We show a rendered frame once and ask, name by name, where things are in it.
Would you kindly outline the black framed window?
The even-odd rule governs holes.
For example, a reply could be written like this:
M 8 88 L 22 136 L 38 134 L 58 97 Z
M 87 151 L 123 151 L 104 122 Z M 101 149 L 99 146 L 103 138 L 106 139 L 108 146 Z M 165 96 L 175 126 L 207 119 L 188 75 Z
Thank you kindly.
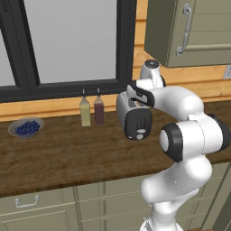
M 0 103 L 118 94 L 137 0 L 0 0 Z

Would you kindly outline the olive wall cupboard door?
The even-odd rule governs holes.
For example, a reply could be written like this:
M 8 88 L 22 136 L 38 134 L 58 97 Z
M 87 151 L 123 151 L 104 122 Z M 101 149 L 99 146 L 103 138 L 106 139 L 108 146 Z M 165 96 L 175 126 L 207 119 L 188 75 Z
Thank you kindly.
M 188 21 L 183 14 L 186 3 L 192 11 L 189 38 L 177 56 Z M 231 64 L 231 0 L 178 0 L 168 58 L 168 68 Z

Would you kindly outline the silver and black toaster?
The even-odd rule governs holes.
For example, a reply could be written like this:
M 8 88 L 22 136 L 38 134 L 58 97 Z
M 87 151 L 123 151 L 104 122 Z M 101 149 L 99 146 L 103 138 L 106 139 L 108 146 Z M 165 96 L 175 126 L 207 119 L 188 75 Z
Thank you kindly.
M 152 130 L 152 113 L 147 106 L 139 106 L 124 91 L 117 96 L 116 112 L 128 139 L 142 140 L 149 136 Z

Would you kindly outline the white wall socket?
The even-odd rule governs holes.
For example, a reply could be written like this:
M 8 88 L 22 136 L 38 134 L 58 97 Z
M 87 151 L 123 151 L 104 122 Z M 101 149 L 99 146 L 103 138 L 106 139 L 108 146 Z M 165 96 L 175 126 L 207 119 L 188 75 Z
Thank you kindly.
M 231 64 L 226 66 L 226 70 L 223 79 L 231 79 Z

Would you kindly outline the olive base cupboard panel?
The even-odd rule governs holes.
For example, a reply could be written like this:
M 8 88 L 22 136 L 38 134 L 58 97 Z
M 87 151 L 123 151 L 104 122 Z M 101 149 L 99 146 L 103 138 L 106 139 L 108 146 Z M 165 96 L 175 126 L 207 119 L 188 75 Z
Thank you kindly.
M 213 165 L 210 180 L 178 210 L 176 220 L 183 230 L 210 229 L 226 203 L 231 190 L 231 162 Z

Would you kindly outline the yellow oil bottle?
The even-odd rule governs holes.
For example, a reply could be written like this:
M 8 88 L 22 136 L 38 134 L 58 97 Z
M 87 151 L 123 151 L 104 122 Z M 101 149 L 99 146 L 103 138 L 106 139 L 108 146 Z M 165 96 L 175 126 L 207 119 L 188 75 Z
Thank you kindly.
M 90 122 L 90 104 L 87 101 L 85 90 L 82 90 L 82 99 L 79 103 L 81 124 L 83 126 L 91 126 Z

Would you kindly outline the olive wall cupboard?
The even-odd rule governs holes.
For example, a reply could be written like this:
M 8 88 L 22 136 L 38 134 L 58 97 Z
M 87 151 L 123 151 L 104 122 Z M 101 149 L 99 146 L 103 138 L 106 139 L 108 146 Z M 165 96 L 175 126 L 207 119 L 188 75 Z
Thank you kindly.
M 166 68 L 177 1 L 148 1 L 144 50 Z

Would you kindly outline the olive base drawer stack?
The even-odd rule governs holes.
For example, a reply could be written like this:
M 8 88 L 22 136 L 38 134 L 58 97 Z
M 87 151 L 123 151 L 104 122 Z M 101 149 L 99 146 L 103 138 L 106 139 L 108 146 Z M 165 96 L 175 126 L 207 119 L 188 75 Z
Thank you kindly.
M 80 231 L 139 231 L 152 208 L 141 195 L 145 176 L 74 188 Z

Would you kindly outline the grey bowl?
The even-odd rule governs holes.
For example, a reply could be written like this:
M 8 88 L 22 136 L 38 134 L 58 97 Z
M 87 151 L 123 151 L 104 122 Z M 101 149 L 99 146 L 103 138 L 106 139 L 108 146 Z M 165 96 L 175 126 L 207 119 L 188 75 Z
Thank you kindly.
M 25 122 L 27 121 L 36 121 L 39 125 L 40 125 L 40 128 L 37 132 L 35 132 L 34 134 L 29 134 L 29 135 L 19 135 L 16 133 L 15 131 L 15 128 L 24 124 Z M 14 121 L 12 122 L 9 127 L 8 127 L 8 133 L 12 136 L 15 136 L 15 137 L 21 137 L 21 138 L 31 138 L 33 136 L 35 136 L 42 128 L 43 128 L 43 125 L 44 125 L 44 122 L 42 119 L 38 118 L 38 117 L 25 117 L 25 118 L 22 118 L 22 119 L 19 119 L 17 121 Z

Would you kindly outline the blueberries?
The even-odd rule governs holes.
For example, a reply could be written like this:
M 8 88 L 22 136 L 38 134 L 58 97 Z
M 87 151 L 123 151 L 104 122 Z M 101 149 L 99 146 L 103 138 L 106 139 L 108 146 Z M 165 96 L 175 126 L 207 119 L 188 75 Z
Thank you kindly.
M 34 134 L 40 128 L 40 125 L 36 121 L 27 121 L 24 124 L 15 128 L 15 131 L 19 135 Z

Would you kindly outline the olive drawer front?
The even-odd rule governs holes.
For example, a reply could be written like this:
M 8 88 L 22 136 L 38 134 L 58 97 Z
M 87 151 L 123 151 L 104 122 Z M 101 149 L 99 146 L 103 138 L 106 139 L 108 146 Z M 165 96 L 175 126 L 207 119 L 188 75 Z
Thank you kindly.
M 38 204 L 30 208 L 16 208 L 15 199 L 20 199 L 22 204 L 33 203 L 35 195 L 39 195 Z M 12 212 L 25 211 L 34 208 L 43 208 L 65 203 L 65 196 L 61 189 L 47 190 L 42 192 L 17 195 L 0 199 L 0 215 Z

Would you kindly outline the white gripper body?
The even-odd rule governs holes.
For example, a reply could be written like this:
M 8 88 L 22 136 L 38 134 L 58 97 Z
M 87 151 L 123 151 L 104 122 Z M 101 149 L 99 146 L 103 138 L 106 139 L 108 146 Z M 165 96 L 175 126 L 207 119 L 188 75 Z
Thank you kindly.
M 129 98 L 136 98 L 136 91 L 130 85 L 126 88 L 126 94 Z

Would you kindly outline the olive base cupboard door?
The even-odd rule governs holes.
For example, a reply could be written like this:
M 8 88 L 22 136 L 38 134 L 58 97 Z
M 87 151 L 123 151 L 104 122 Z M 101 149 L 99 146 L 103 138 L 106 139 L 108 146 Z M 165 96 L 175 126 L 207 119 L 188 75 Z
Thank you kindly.
M 0 216 L 0 231 L 79 231 L 74 203 Z

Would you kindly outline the dark red vinegar bottle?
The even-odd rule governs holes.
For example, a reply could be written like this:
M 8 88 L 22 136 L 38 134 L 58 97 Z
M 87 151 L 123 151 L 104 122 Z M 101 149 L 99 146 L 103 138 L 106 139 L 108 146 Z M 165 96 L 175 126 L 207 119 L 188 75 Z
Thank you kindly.
M 97 91 L 97 99 L 94 102 L 95 124 L 102 125 L 105 122 L 105 107 L 101 99 L 100 90 Z

